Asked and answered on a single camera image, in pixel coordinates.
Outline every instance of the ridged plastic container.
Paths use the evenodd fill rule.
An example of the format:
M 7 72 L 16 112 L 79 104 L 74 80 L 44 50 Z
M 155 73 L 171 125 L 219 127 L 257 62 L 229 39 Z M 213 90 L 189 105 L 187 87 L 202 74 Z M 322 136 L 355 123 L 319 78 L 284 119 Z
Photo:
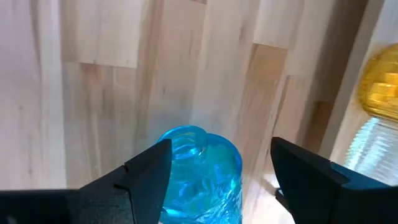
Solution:
M 166 132 L 173 149 L 170 182 L 160 221 L 242 223 L 242 159 L 227 139 L 196 126 Z
M 398 45 L 384 49 L 365 68 L 359 101 L 372 118 L 357 132 L 345 166 L 398 185 Z

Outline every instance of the bottle neck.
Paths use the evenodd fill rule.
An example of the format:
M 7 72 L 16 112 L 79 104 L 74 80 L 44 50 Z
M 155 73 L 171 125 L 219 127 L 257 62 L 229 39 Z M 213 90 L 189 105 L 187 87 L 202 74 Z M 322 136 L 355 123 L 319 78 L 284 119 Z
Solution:
M 172 140 L 173 160 L 199 156 L 206 150 L 206 131 L 196 126 L 182 126 L 167 131 L 159 141 Z

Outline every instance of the wooden surface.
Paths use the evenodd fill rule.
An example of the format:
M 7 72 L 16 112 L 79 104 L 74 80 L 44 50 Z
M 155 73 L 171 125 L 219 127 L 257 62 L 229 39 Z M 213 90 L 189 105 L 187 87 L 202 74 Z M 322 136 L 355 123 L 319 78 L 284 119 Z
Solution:
M 347 70 L 323 138 L 320 154 L 343 163 L 349 145 L 370 118 L 359 105 L 357 84 L 368 60 L 384 47 L 398 42 L 395 0 L 370 0 L 349 58 Z
M 317 151 L 366 3 L 2 1 L 1 188 L 80 187 L 194 124 L 242 154 L 244 223 L 292 223 L 271 137 Z

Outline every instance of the clear plastic bottle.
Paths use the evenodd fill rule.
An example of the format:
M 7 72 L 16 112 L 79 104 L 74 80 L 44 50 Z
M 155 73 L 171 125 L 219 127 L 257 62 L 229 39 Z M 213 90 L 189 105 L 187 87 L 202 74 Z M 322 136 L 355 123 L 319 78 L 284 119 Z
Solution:
M 357 132 L 344 166 L 398 185 L 398 44 L 368 62 L 358 96 L 372 118 Z

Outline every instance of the blue plastic bottle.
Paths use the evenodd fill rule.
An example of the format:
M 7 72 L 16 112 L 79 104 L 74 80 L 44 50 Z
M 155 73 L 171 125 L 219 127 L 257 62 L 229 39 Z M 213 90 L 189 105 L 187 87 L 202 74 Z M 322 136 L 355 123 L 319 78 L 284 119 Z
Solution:
M 169 187 L 160 221 L 242 223 L 242 159 L 227 139 L 196 126 L 167 131 L 173 147 Z

